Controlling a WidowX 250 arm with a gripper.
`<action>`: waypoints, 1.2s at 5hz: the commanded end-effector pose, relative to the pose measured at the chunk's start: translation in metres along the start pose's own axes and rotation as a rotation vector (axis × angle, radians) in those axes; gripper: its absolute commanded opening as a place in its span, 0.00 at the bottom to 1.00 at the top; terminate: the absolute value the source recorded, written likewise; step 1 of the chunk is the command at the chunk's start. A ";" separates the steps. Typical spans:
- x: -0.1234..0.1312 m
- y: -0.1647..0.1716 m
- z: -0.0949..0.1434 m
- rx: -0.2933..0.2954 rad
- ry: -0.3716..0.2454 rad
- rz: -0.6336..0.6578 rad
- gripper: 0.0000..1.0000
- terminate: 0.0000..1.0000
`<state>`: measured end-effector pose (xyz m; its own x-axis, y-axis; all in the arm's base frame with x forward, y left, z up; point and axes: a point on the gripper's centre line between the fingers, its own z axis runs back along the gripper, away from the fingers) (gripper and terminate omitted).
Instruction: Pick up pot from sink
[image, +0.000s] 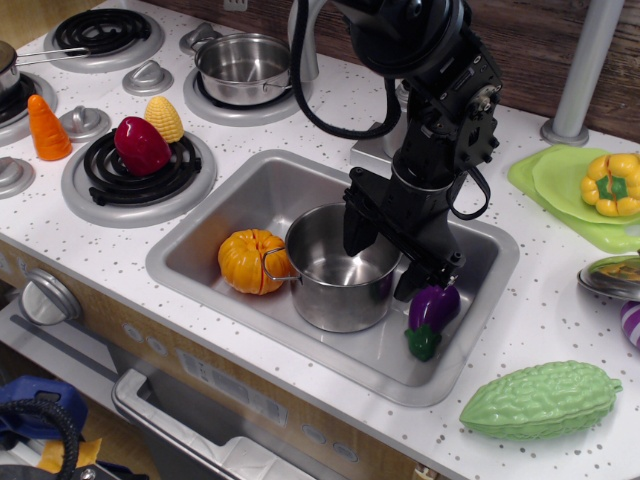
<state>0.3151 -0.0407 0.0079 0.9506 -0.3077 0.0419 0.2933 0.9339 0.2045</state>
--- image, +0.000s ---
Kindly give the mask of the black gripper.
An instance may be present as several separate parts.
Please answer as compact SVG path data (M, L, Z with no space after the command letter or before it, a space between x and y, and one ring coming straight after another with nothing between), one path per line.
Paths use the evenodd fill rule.
M444 189L419 189L397 174L386 179L361 167L352 168L349 178L343 246L350 257L378 236L387 239L409 260L394 290L401 302L428 286L446 288L456 281L465 256L449 228Z

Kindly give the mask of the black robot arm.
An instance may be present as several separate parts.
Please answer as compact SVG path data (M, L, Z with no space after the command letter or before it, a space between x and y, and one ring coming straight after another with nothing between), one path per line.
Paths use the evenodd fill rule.
M344 193L346 253L354 256L384 236L409 260L394 292L408 302L429 285L451 285L464 265L449 216L472 220L486 210L463 213L454 203L467 178L491 195L478 167L499 144L500 71L472 32L463 1L340 1L337 7L360 61L409 86L407 131L390 176L354 167Z

